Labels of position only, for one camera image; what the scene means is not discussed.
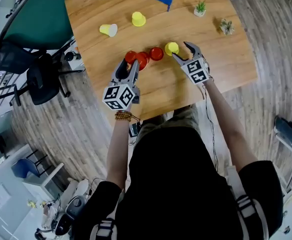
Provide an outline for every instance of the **person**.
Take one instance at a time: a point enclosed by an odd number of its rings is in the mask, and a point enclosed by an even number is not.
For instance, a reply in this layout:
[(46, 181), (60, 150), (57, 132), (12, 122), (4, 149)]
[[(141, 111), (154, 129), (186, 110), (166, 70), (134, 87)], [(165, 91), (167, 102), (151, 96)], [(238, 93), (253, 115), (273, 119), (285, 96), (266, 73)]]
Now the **person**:
[[(258, 161), (243, 127), (215, 83), (204, 82), (232, 164), (251, 199), (265, 214), (269, 236), (283, 221), (283, 196), (271, 161)], [(121, 202), (128, 165), (129, 122), (117, 120), (107, 178), (76, 219), (75, 240), (89, 240), (96, 224), (115, 210), (117, 239), (243, 239), (237, 203), (200, 137), (195, 105), (143, 121), (129, 163), (131, 183)], [(247, 224), (250, 239), (263, 239), (260, 220)]]

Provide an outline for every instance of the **potted plant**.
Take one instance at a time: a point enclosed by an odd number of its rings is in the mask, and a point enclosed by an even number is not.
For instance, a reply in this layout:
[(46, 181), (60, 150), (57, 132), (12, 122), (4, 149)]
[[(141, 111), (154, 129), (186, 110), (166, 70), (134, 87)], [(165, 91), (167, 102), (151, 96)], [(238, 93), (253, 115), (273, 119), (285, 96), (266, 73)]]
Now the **potted plant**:
[(206, 12), (206, 4), (205, 4), (205, 1), (203, 1), (203, 2), (199, 1), (199, 3), (195, 7), (194, 14), (197, 17), (203, 17), (204, 14), (205, 14), (205, 12)]
[(235, 31), (232, 21), (227, 21), (224, 18), (221, 20), (219, 27), (225, 36), (231, 35)]

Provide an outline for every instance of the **plastic cup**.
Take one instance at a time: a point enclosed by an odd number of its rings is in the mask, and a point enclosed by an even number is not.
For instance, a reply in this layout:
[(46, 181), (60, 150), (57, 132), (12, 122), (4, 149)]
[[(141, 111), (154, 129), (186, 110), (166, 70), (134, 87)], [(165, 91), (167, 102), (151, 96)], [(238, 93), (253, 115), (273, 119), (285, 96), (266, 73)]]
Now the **plastic cup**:
[(136, 59), (139, 62), (139, 71), (142, 71), (144, 68), (146, 68), (148, 61), (144, 54), (142, 54), (141, 52), (137, 53)]
[(178, 54), (180, 48), (176, 42), (169, 42), (165, 45), (165, 53), (169, 56), (172, 56), (172, 53)]
[(136, 27), (141, 27), (145, 25), (146, 18), (139, 11), (135, 11), (131, 16), (131, 22)]
[(147, 59), (147, 63), (150, 62), (151, 58), (150, 58), (150, 56), (148, 55), (147, 52), (142, 51), (142, 52), (140, 52), (140, 54), (144, 55), (144, 57)]
[(164, 52), (161, 48), (159, 47), (154, 47), (151, 48), (149, 51), (149, 57), (153, 60), (153, 61), (160, 61), (163, 57), (164, 57)]
[(105, 35), (108, 35), (109, 37), (114, 37), (117, 33), (117, 25), (116, 24), (103, 24), (99, 27), (99, 32), (103, 33)]
[(129, 52), (126, 53), (125, 55), (125, 61), (129, 64), (133, 64), (134, 61), (136, 60), (136, 52), (133, 50), (130, 50)]

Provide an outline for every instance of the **blue chair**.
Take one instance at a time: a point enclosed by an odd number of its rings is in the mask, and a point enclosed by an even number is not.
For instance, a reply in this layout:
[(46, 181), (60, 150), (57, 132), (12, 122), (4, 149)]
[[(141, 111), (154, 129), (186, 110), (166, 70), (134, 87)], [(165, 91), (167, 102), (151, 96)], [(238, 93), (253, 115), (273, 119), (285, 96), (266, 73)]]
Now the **blue chair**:
[(49, 168), (52, 166), (49, 166), (47, 169), (45, 169), (43, 172), (39, 172), (37, 166), (39, 166), (44, 159), (47, 157), (47, 155), (43, 156), (41, 159), (39, 159), (36, 162), (33, 162), (29, 160), (28, 158), (35, 154), (38, 150), (36, 149), (33, 153), (31, 153), (27, 157), (23, 157), (20, 160), (18, 160), (16, 163), (14, 163), (11, 166), (12, 172), (14, 175), (18, 178), (26, 179), (28, 172), (31, 172), (32, 174), (36, 175), (38, 178), (44, 174)]

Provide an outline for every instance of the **black shirt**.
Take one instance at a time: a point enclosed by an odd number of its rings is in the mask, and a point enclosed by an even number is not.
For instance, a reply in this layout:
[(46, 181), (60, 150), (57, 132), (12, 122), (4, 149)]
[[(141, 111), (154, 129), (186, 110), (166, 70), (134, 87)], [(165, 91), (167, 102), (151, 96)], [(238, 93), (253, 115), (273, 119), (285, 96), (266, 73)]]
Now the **black shirt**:
[[(242, 239), (236, 203), (196, 130), (154, 130), (136, 145), (129, 164), (131, 184), (119, 203), (117, 239)], [(271, 161), (239, 172), (246, 193), (259, 201), (269, 236), (282, 224), (283, 196)], [(73, 225), (75, 240), (89, 240), (95, 224), (110, 214), (121, 189), (101, 182)], [(253, 225), (253, 237), (263, 233)]]

